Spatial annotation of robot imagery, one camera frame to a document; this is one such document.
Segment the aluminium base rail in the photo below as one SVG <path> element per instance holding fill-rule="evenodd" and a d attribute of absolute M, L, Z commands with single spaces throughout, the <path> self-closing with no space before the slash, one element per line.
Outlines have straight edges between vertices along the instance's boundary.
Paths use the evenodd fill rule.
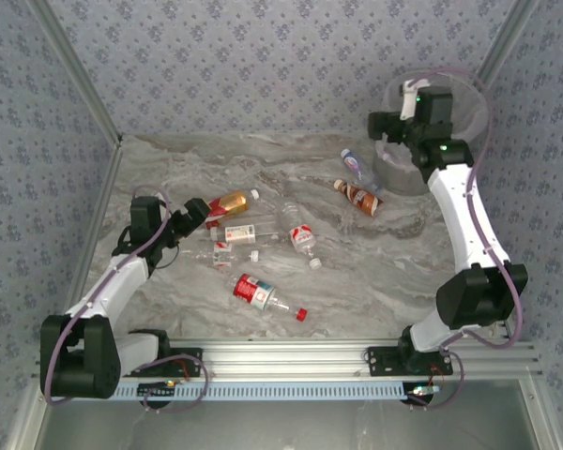
<path fill-rule="evenodd" d="M 216 382 L 347 382 L 370 377 L 366 350 L 390 346 L 390 339 L 174 339 L 173 347 L 201 348 Z M 539 355 L 528 342 L 493 350 L 471 338 L 449 349 L 464 364 L 468 381 L 519 380 L 543 375 Z"/>

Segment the brown label drink bottle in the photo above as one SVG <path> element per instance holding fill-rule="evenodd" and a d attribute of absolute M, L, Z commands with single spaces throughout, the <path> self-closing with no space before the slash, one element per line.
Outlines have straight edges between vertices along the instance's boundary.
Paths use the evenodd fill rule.
<path fill-rule="evenodd" d="M 378 207 L 382 201 L 371 192 L 350 185 L 346 181 L 337 179 L 333 183 L 333 187 L 339 191 L 351 204 L 358 210 L 365 213 L 369 217 L 374 217 Z"/>

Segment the aluminium side rail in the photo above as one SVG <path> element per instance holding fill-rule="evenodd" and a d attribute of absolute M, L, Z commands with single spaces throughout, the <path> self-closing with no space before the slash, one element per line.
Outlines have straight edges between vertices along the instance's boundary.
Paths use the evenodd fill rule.
<path fill-rule="evenodd" d="M 112 155 L 106 168 L 106 173 L 102 181 L 94 212 L 90 219 L 89 228 L 84 239 L 81 258 L 76 265 L 75 271 L 73 272 L 68 294 L 62 308 L 63 312 L 66 312 L 70 307 L 74 306 L 83 296 L 84 285 L 90 270 L 95 248 L 99 240 L 99 230 L 107 211 L 121 158 L 121 142 L 117 142 L 114 145 Z"/>
<path fill-rule="evenodd" d="M 508 318 L 504 321 L 495 322 L 489 327 L 488 336 L 492 339 L 511 339 L 515 331 L 516 321 Z"/>

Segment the gold and red tea bottle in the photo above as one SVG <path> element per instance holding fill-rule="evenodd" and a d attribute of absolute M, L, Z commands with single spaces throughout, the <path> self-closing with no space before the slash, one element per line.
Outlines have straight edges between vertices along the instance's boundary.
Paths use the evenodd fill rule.
<path fill-rule="evenodd" d="M 208 230 L 219 227 L 225 220 L 246 212 L 251 203 L 259 199 L 259 191 L 253 188 L 231 192 L 210 201 L 210 213 L 205 220 L 205 227 Z"/>

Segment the red label bottle red cap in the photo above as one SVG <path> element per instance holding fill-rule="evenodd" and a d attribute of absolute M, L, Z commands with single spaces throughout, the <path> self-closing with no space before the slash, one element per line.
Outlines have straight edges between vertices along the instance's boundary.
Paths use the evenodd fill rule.
<path fill-rule="evenodd" d="M 308 316 L 306 308 L 294 305 L 278 294 L 275 286 L 249 274 L 242 274 L 234 282 L 232 293 L 234 297 L 245 301 L 254 308 L 272 314 L 292 316 L 300 323 L 304 322 Z"/>

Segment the clear water bottle red label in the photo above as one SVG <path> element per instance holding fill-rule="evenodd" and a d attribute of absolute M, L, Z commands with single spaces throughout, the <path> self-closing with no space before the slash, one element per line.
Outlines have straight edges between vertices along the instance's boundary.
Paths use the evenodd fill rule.
<path fill-rule="evenodd" d="M 314 251 L 316 238 L 299 207 L 294 202 L 283 200 L 279 214 L 281 228 L 289 237 L 295 251 L 309 260 L 312 270 L 319 269 L 322 263 Z"/>

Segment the aluminium frame post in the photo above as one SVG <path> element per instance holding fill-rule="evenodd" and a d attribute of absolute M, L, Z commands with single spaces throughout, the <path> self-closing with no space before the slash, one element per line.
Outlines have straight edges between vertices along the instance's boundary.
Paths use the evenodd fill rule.
<path fill-rule="evenodd" d="M 505 21 L 499 27 L 478 70 L 479 79 L 490 87 L 524 32 L 540 0 L 513 0 Z"/>
<path fill-rule="evenodd" d="M 25 0 L 25 2 L 38 20 L 40 27 L 53 46 L 69 78 L 84 100 L 100 130 L 111 144 L 118 146 L 121 136 L 114 124 L 114 120 L 91 81 L 90 74 L 84 67 L 81 58 L 75 52 L 65 28 L 58 20 L 49 1 Z"/>
<path fill-rule="evenodd" d="M 6 450 L 35 450 L 46 407 L 38 381 L 32 381 L 24 389 L 19 408 L 13 417 Z"/>
<path fill-rule="evenodd" d="M 545 383 L 528 377 L 519 384 L 539 450 L 562 450 L 558 420 Z"/>

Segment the clear bottle white label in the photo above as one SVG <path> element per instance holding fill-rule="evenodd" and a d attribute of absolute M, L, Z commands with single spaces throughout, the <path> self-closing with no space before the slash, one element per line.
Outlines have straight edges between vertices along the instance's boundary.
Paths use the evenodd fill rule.
<path fill-rule="evenodd" d="M 209 236 L 216 242 L 237 245 L 271 243 L 277 242 L 281 238 L 280 233 L 275 228 L 257 224 L 211 228 Z"/>

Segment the clear plastic bin liner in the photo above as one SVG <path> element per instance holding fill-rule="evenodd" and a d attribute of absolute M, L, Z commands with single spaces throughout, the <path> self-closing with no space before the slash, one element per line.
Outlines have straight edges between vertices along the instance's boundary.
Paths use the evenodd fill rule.
<path fill-rule="evenodd" d="M 472 143 L 484 133 L 488 123 L 489 114 L 483 94 L 464 74 L 445 71 L 424 77 L 425 73 L 425 69 L 410 70 L 392 79 L 385 88 L 381 110 L 400 113 L 403 108 L 401 90 L 404 83 L 422 77 L 430 86 L 442 86 L 451 90 L 452 137 Z M 411 157 L 411 152 L 404 145 L 388 143 L 387 137 L 384 137 L 375 144 L 373 167 L 378 173 L 410 173 L 416 169 Z"/>

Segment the grey translucent waste bin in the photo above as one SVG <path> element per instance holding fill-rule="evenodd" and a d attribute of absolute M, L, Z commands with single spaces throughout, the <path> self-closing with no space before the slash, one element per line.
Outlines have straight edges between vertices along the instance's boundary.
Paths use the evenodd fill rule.
<path fill-rule="evenodd" d="M 431 75 L 427 69 L 425 70 L 426 70 L 426 73 L 424 74 L 425 77 Z M 453 68 L 453 69 L 445 69 L 439 72 L 445 72 L 445 71 L 449 73 L 461 73 L 466 75 L 474 83 L 474 85 L 477 86 L 477 88 L 481 92 L 479 85 L 477 84 L 477 82 L 474 81 L 473 77 L 464 73 L 464 71 L 456 70 Z M 394 194 L 404 195 L 404 196 L 418 196 L 418 195 L 424 195 L 429 191 L 427 185 L 423 182 L 421 173 L 419 172 L 417 167 L 413 172 L 407 172 L 407 173 L 403 173 L 403 172 L 395 173 L 390 171 L 387 172 L 383 171 L 379 173 L 375 170 L 375 168 L 373 169 L 381 177 L 382 182 L 384 184 L 384 188 Z"/>

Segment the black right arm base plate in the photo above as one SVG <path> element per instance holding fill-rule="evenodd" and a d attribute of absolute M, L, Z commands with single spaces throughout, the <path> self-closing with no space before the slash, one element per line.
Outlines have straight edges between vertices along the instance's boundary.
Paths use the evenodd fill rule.
<path fill-rule="evenodd" d="M 407 352 L 398 347 L 370 347 L 366 361 L 372 377 L 452 375 L 451 359 L 440 352 Z"/>

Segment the clear bottle blue cap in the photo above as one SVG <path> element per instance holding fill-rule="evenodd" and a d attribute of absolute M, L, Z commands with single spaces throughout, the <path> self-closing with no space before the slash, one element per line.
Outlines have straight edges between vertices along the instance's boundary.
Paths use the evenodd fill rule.
<path fill-rule="evenodd" d="M 345 148 L 341 151 L 341 158 L 355 176 L 355 181 L 360 187 L 367 189 L 375 195 L 382 192 L 383 183 L 381 178 L 373 170 L 372 165 L 367 163 L 363 157 Z"/>

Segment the grey metal panel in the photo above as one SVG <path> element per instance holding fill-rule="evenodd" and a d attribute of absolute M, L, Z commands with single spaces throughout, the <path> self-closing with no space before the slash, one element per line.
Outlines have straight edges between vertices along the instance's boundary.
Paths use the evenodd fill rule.
<path fill-rule="evenodd" d="M 438 411 L 400 401 L 205 402 L 176 414 L 130 401 L 47 412 L 35 450 L 539 450 L 515 382 L 466 382 Z"/>

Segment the small controller board with LED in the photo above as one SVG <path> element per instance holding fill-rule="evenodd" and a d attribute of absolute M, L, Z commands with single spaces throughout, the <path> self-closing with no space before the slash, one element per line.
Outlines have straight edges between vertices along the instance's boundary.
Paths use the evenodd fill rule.
<path fill-rule="evenodd" d="M 176 382 L 141 382 L 136 389 L 138 398 L 168 398 L 175 393 Z"/>
<path fill-rule="evenodd" d="M 428 406 L 441 388 L 434 384 L 408 383 L 404 386 L 406 400 L 417 406 Z"/>

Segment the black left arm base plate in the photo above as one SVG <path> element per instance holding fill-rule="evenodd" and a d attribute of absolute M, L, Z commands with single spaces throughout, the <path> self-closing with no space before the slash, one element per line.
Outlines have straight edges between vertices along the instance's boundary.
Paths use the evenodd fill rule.
<path fill-rule="evenodd" d="M 128 374 L 128 377 L 199 378 L 202 374 L 201 366 L 191 359 L 178 358 L 181 353 L 202 360 L 204 351 L 202 348 L 172 348 L 170 355 L 175 355 L 177 357 L 175 360 L 160 363 L 152 367 L 135 369 Z"/>

